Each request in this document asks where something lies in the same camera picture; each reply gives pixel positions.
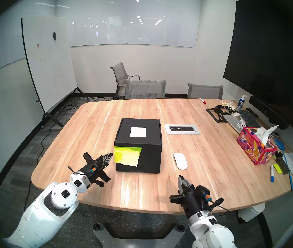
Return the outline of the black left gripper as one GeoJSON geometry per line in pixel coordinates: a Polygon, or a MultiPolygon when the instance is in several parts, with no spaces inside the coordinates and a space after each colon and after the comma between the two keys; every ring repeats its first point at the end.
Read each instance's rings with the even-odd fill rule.
{"type": "Polygon", "coordinates": [[[104,187],[104,183],[109,182],[110,177],[104,172],[104,169],[108,167],[113,153],[107,153],[101,155],[96,160],[94,160],[88,152],[83,154],[83,158],[87,164],[81,168],[81,172],[88,178],[90,184],[96,183],[100,187],[104,187]]]}

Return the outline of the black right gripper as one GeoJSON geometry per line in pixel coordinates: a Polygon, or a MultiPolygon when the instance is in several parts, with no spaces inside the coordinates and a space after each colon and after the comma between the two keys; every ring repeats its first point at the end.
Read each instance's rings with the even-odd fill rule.
{"type": "Polygon", "coordinates": [[[209,200],[205,198],[210,195],[210,190],[204,186],[196,188],[183,176],[178,176],[178,193],[179,195],[171,195],[170,202],[179,204],[189,219],[194,214],[208,209],[209,200]]]}

